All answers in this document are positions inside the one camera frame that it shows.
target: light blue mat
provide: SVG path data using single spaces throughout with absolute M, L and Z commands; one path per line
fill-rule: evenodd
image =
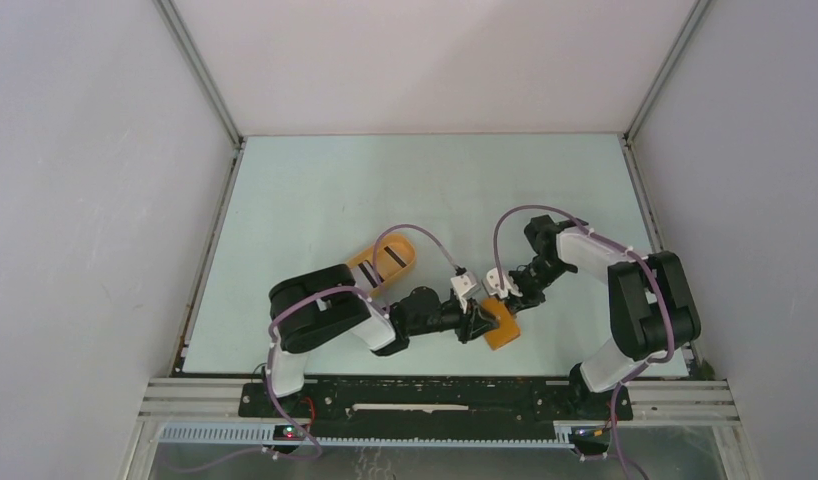
M 251 137 L 188 347 L 186 372 L 249 373 L 265 361 L 270 303 L 279 281 L 343 263 L 397 223 L 432 231 L 478 276 L 494 265 L 492 231 L 510 207 L 568 210 L 601 233 L 647 251 L 648 239 L 615 135 L 407 135 Z M 519 212 L 501 230 L 505 268 L 533 256 Z M 447 295 L 453 274 L 435 245 L 415 245 L 415 270 L 392 301 L 426 285 Z M 413 338 L 379 358 L 346 334 L 311 355 L 307 372 L 381 375 L 567 375 L 610 337 L 606 287 L 566 274 L 548 301 L 518 316 L 519 339 L 492 352 L 452 332 Z M 688 372 L 682 356 L 651 367 Z

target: orange block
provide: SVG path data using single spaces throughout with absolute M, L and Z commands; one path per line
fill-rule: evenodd
M 355 268 L 364 263 L 367 268 L 373 269 L 374 246 L 363 250 L 358 255 L 347 261 L 347 266 Z M 382 285 L 371 291 L 371 297 L 376 297 L 383 288 L 388 288 L 391 284 L 412 271 L 415 267 L 415 247 L 412 243 L 399 233 L 389 233 L 380 242 L 377 251 L 377 270 L 382 278 Z
M 515 316 L 509 313 L 503 302 L 495 297 L 488 297 L 480 306 L 494 315 L 497 323 L 500 324 L 498 328 L 483 335 L 492 350 L 497 350 L 521 336 L 521 329 L 518 327 L 518 322 L 515 321 Z

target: red wire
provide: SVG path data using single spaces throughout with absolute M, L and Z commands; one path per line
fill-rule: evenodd
M 309 410 L 312 411 L 312 416 L 309 418 L 309 425 L 306 425 L 306 431 L 310 431 L 312 428 L 312 424 L 315 423 L 315 402 L 312 401 L 309 397 L 303 397 L 302 401 L 309 404 Z

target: white wall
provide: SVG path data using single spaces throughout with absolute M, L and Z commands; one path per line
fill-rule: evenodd
M 0 478 L 115 476 L 230 158 L 150 0 L 0 2 Z
M 637 147 L 764 476 L 818 478 L 818 0 L 715 2 Z
M 621 132 L 693 4 L 177 2 L 246 135 Z

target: robotic arm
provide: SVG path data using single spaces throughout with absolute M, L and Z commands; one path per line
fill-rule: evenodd
M 597 353 L 572 369 L 574 401 L 611 389 L 650 355 L 668 348 L 668 332 L 637 262 L 582 233 L 573 222 L 555 223 L 548 215 L 531 219 L 524 234 L 536 253 L 525 268 L 508 272 L 503 281 L 493 269 L 482 284 L 459 269 L 445 301 L 434 290 L 418 287 L 385 314 L 349 292 L 326 295 L 301 308 L 278 326 L 280 348 L 271 352 L 277 396 L 300 390 L 308 352 L 345 331 L 359 336 L 379 356 L 406 349 L 412 336 L 446 330 L 466 343 L 498 328 L 496 317 L 480 306 L 483 299 L 496 297 L 514 315 L 544 303 L 544 290 L 566 272 L 587 272 L 607 284 L 612 331 Z M 696 339 L 700 321 L 679 258 L 665 251 L 645 257 L 645 262 L 668 307 L 674 343 Z M 314 293 L 354 284 L 346 265 L 286 280 L 269 294 L 271 317 Z
M 612 338 L 572 369 L 569 380 L 578 396 L 610 390 L 649 356 L 667 350 L 668 332 L 637 262 L 589 237 L 573 222 L 554 223 L 548 215 L 531 219 L 524 234 L 536 256 L 526 268 L 510 271 L 512 288 L 497 293 L 511 313 L 543 303 L 544 290 L 565 272 L 586 272 L 608 286 Z M 674 344 L 698 338 L 700 319 L 680 259 L 668 251 L 640 256 L 668 307 Z M 496 278 L 496 270 L 487 278 Z

